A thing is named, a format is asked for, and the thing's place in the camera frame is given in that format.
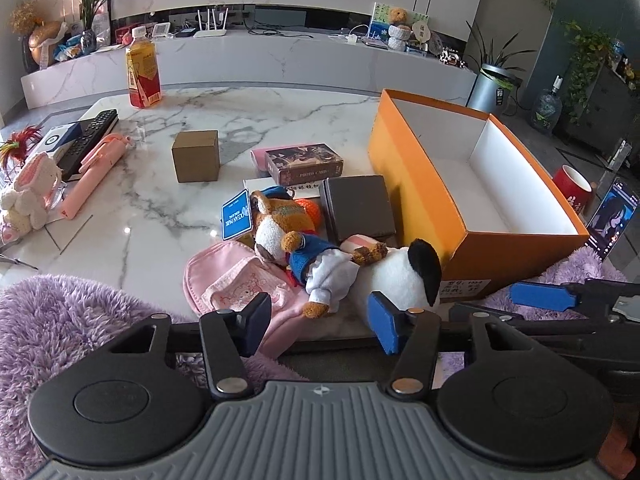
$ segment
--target metal screw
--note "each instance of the metal screw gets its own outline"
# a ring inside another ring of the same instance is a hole
[[[249,384],[242,377],[227,377],[218,381],[216,388],[223,394],[239,394],[244,392]]]
[[[396,394],[411,395],[421,392],[424,385],[418,380],[411,377],[396,379],[391,383],[391,387]]]

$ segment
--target red cup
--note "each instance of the red cup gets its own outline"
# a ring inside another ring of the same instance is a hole
[[[555,176],[554,183],[574,211],[579,213],[591,198],[591,184],[571,166],[564,165]]]

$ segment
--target orange juice bottle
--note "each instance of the orange juice bottle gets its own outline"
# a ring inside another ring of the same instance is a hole
[[[129,99],[136,108],[147,108],[161,98],[156,47],[146,38],[146,28],[132,31],[133,43],[127,47]]]

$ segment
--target gray wall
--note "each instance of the gray wall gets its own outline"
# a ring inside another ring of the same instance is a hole
[[[632,65],[640,65],[640,0],[558,0],[529,85],[521,98],[523,106],[531,106],[542,88],[548,88],[556,75],[566,73],[571,47],[561,22],[571,20],[601,28],[612,38],[619,38],[625,43]]]
[[[494,38],[495,45],[502,46],[516,32],[520,32],[518,38],[510,46],[513,50],[539,50],[545,39],[550,20],[551,11],[540,0],[480,0],[478,12],[476,12],[476,24],[482,30],[485,41],[491,41],[491,38]],[[478,47],[473,38],[469,38],[466,44],[465,55],[469,54],[476,59],[478,58]],[[467,61],[469,66],[475,70],[475,63],[468,59]],[[519,66],[526,70],[516,73],[524,80],[519,95],[522,95],[522,91],[527,85],[535,62],[535,53],[514,56],[509,60],[510,65]]]
[[[20,38],[7,25],[9,15],[23,0],[0,0],[0,116],[7,113],[21,99],[22,66]]]

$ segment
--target potted plant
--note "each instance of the potted plant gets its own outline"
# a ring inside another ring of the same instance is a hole
[[[22,64],[26,73],[36,72],[38,64],[33,60],[29,49],[29,38],[33,29],[44,22],[36,9],[36,0],[23,2],[15,7],[9,16],[9,26],[14,34],[19,34],[22,41]]]
[[[469,58],[478,66],[478,78],[469,96],[467,106],[475,110],[492,113],[499,116],[507,107],[509,95],[517,90],[522,84],[522,79],[513,75],[510,70],[524,72],[519,66],[504,65],[513,56],[518,54],[530,54],[535,50],[517,50],[516,52],[505,52],[507,47],[513,43],[519,32],[516,32],[500,50],[494,50],[494,40],[491,40],[489,48],[486,47],[484,37],[477,24],[474,26],[466,22],[466,26],[471,31],[471,36],[478,45],[479,57],[469,55]]]
[[[95,32],[92,29],[96,12],[105,0],[81,0],[80,2],[80,19],[84,26],[80,45],[83,54],[91,54],[98,48]]]
[[[589,101],[588,88],[597,78],[600,67],[611,56],[611,37],[602,30],[591,30],[575,20],[562,22],[569,43],[574,46],[570,57],[569,85],[562,100],[572,123],[577,123]]]

